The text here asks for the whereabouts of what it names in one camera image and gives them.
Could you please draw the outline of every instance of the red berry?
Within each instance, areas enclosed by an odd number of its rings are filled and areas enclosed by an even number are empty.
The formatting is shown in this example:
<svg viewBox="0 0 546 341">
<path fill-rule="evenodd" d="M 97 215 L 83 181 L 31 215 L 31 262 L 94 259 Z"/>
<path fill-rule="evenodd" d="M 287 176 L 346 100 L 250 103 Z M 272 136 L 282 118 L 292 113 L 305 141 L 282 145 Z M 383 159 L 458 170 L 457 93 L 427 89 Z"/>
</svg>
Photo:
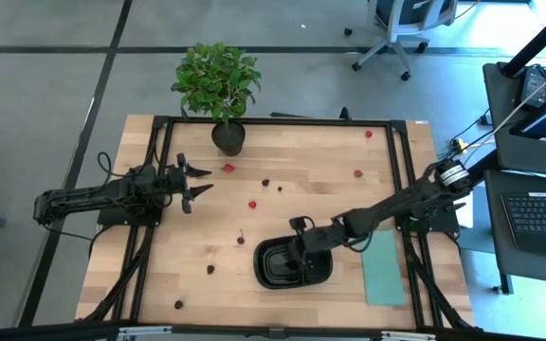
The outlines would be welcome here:
<svg viewBox="0 0 546 341">
<path fill-rule="evenodd" d="M 235 170 L 235 167 L 231 166 L 230 164 L 226 164 L 224 170 L 226 173 L 230 173 Z"/>
</svg>

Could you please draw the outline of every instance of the green mat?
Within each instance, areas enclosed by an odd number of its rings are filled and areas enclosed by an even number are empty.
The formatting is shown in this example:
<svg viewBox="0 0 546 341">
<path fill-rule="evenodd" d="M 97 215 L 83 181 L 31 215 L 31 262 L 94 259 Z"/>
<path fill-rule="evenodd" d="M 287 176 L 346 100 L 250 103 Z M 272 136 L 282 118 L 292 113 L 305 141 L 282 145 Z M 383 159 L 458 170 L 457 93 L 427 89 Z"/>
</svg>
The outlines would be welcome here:
<svg viewBox="0 0 546 341">
<path fill-rule="evenodd" d="M 393 231 L 374 232 L 370 246 L 361 254 L 361 260 L 368 304 L 407 304 Z"/>
</svg>

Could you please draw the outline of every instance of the wooden table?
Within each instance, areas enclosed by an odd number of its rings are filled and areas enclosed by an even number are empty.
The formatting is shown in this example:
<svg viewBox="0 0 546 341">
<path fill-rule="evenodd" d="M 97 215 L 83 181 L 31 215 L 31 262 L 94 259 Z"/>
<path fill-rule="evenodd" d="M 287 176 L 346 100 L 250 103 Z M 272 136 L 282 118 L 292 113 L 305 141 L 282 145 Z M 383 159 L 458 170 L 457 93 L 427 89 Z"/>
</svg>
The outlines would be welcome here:
<svg viewBox="0 0 546 341">
<path fill-rule="evenodd" d="M 140 165 L 146 153 L 153 116 L 128 116 L 114 172 Z M 435 159 L 426 122 L 407 122 L 416 174 Z M 254 248 L 263 240 L 293 235 L 288 219 L 307 215 L 317 224 L 353 207 L 371 206 L 394 193 L 385 129 L 298 125 L 246 125 L 246 143 L 235 157 L 213 145 L 210 124 L 174 124 L 169 162 L 177 153 L 199 169 L 212 171 L 191 185 L 214 184 L 184 214 L 180 200 L 164 210 L 148 266 L 140 322 L 313 328 L 412 329 L 414 316 L 401 238 L 396 232 L 408 304 L 368 305 L 360 255 L 338 247 L 332 251 L 334 271 L 322 284 L 288 290 L 267 290 L 254 276 Z M 371 130 L 373 136 L 365 137 Z M 161 148 L 162 137 L 158 139 Z M 395 137 L 402 170 L 407 175 L 399 134 Z M 226 163 L 236 169 L 225 173 Z M 354 178 L 354 170 L 364 173 Z M 263 179 L 270 185 L 263 187 Z M 248 207 L 249 201 L 258 205 Z M 243 230 L 246 243 L 237 238 Z M 387 220 L 379 229 L 393 229 Z M 94 245 L 77 317 L 89 314 L 118 279 L 129 227 L 115 226 Z M 473 315 L 456 245 L 445 235 L 428 236 L 435 279 L 450 304 L 467 322 Z M 206 268 L 214 265 L 208 275 Z M 127 291 L 128 316 L 133 290 Z M 427 323 L 430 306 L 420 283 Z M 176 300 L 184 307 L 174 308 Z"/>
</svg>

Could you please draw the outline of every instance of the chair wheel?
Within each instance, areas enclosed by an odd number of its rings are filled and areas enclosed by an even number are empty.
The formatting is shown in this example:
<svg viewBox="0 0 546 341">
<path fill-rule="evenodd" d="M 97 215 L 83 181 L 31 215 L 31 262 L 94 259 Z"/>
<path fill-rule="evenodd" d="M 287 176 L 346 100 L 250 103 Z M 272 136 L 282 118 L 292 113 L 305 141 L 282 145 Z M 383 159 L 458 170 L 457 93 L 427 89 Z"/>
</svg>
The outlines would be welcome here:
<svg viewBox="0 0 546 341">
<path fill-rule="evenodd" d="M 416 53 L 424 53 L 425 50 L 427 49 L 428 47 L 428 43 L 425 43 L 425 42 L 422 42 L 421 44 L 418 45 L 418 48 L 416 48 Z"/>
</svg>

